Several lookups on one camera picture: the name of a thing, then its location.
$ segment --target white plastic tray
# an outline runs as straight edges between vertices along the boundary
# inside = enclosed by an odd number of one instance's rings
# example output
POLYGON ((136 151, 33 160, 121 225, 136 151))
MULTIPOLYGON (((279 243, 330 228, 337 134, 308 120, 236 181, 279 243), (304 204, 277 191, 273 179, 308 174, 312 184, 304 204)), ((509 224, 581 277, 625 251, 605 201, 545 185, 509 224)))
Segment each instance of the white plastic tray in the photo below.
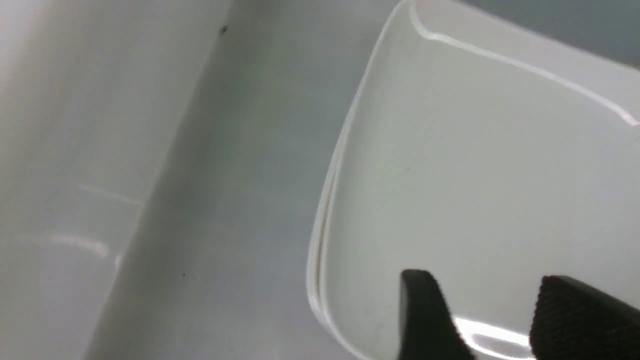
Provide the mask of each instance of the white plastic tray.
POLYGON ((479 359, 531 356, 545 274, 640 307, 638 98, 637 70, 455 2, 402 1, 317 212, 318 320, 360 359, 395 358, 404 268, 434 273, 479 359))

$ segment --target gray surface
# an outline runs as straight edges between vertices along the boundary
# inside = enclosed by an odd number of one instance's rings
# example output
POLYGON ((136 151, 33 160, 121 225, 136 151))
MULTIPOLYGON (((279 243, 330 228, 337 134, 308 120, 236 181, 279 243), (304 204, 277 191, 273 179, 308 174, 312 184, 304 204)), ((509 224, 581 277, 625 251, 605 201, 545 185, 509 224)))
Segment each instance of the gray surface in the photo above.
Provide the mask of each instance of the gray surface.
POLYGON ((351 358, 308 308, 308 237, 395 3, 236 1, 85 359, 351 358))
POLYGON ((640 67, 638 0, 462 0, 566 44, 640 67))

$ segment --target white plastic surface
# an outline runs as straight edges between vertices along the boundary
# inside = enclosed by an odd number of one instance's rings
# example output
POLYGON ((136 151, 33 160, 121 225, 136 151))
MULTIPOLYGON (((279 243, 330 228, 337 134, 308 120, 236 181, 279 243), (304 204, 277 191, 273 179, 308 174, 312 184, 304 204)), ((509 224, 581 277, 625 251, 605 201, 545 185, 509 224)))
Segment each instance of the white plastic surface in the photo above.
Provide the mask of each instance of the white plastic surface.
POLYGON ((230 4, 0 0, 0 358, 83 358, 230 4))
POLYGON ((640 306, 638 98, 637 70, 458 3, 401 2, 321 197, 319 321, 360 359, 394 358, 404 268, 434 273, 480 359, 531 356, 545 274, 640 306))

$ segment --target curved edge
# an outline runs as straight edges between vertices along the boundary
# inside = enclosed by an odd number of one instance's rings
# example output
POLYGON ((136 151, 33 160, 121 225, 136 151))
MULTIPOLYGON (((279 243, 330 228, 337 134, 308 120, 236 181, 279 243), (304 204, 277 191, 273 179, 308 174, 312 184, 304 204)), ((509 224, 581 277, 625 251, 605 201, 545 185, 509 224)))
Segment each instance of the curved edge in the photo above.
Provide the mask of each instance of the curved edge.
POLYGON ((404 6, 407 5, 411 5, 413 3, 413 0, 400 0, 400 2, 398 2, 398 4, 396 5, 396 7, 394 7, 394 9, 391 11, 391 14, 389 15, 387 22, 385 23, 385 25, 382 28, 382 31, 380 33, 380 36, 378 37, 378 41, 376 42, 376 45, 373 48, 373 52, 371 53, 371 57, 369 58, 369 62, 367 64, 367 67, 365 69, 364 75, 362 76, 362 80, 360 82, 360 86, 358 87, 358 91, 356 92, 356 95, 353 98, 353 102, 351 103, 351 107, 349 109, 349 112, 347 114, 347 117, 344 121, 344 125, 342 127, 342 131, 340 132, 340 137, 339 137, 339 141, 342 141, 342 143, 339 142, 339 144, 341 145, 340 147, 336 147, 336 151, 334 152, 334 155, 336 155, 336 169, 335 169, 335 175, 332 178, 332 185, 330 188, 330 193, 328 196, 328 202, 326 205, 326 214, 325 214, 325 219, 323 221, 323 226, 322 226, 322 239, 321 239, 321 248, 320 248, 320 255, 319 255, 319 266, 317 267, 318 271, 319 271, 319 276, 318 276, 318 292, 319 292, 319 307, 321 308, 321 311, 323 313, 323 317, 324 317, 324 321, 326 324, 326 329, 329 331, 329 333, 345 348, 347 349, 347 351, 349 351, 352 355, 354 355, 356 358, 358 358, 359 360, 373 360, 370 357, 367 357, 365 354, 363 354, 359 349, 357 349, 354 345, 350 344, 349 341, 342 335, 342 333, 340 332, 340 330, 338 329, 338 327, 335 324, 335 321, 333 320, 333 315, 331 314, 331 311, 326 307, 326 306, 322 306, 322 304, 327 304, 327 297, 326 297, 326 278, 324 278, 322 276, 322 274, 325 273, 325 269, 326 269, 326 250, 327 250, 327 244, 328 244, 328 238, 326 237, 326 229, 329 229, 331 226, 331 216, 330 214, 332 213, 332 209, 333 209, 333 203, 335 200, 335 185, 333 184, 333 182, 335 182, 337 179, 339 179, 340 176, 340 169, 342 167, 342 155, 344 152, 344 149, 341 149, 343 146, 346 146, 347 143, 347 139, 349 138, 349 132, 351 131, 351 124, 353 123, 353 119, 355 118, 355 113, 356 110, 358 109, 358 105, 360 104, 360 98, 362 96, 362 89, 365 87, 365 85, 367 84, 367 81, 369 79, 369 75, 371 73, 371 68, 373 65, 373 60, 376 57, 376 54, 378 53, 380 46, 382 44, 382 42, 385 39, 385 36, 387 35, 389 26, 391 24, 391 22, 394 20, 394 18, 396 17, 396 15, 403 9, 404 6))
POLYGON ((551 80, 555 83, 558 83, 573 91, 576 91, 585 97, 588 97, 589 99, 613 111, 615 114, 617 114, 617 116, 622 118, 622 120, 624 120, 629 126, 634 127, 634 126, 640 125, 640 122, 635 117, 633 117, 633 115, 631 115, 627 110, 625 110, 622 106, 620 106, 619 104, 615 103, 610 99, 607 99, 606 97, 600 94, 597 94, 591 91, 590 89, 582 85, 576 84, 573 81, 562 78, 561 76, 553 74, 552 72, 536 67, 524 61, 510 58, 509 56, 495 53, 487 49, 483 49, 481 47, 475 46, 468 42, 457 40, 445 34, 430 31, 429 29, 427 29, 427 27, 425 27, 425 25, 423 25, 422 21, 420 20, 420 16, 418 15, 418 11, 416 10, 416 7, 415 7, 415 0, 410 0, 410 1, 411 3, 409 5, 409 16, 411 18, 411 24, 413 25, 416 32, 422 38, 430 41, 442 42, 447 45, 457 47, 458 49, 465 50, 470 53, 474 53, 478 56, 482 56, 483 58, 499 61, 501 63, 505 63, 508 65, 517 67, 519 69, 525 70, 527 72, 531 72, 547 80, 551 80))

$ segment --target black textured rubber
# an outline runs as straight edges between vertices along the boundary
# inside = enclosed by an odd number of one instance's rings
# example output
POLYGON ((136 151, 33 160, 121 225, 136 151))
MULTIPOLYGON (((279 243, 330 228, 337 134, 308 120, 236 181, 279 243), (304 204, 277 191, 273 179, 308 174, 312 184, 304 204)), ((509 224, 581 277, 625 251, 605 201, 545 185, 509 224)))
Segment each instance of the black textured rubber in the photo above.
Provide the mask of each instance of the black textured rubber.
POLYGON ((398 360, 474 359, 453 324, 434 277, 423 270, 405 270, 401 280, 398 360))
POLYGON ((529 341, 538 360, 640 359, 640 311, 570 277, 546 276, 529 341))

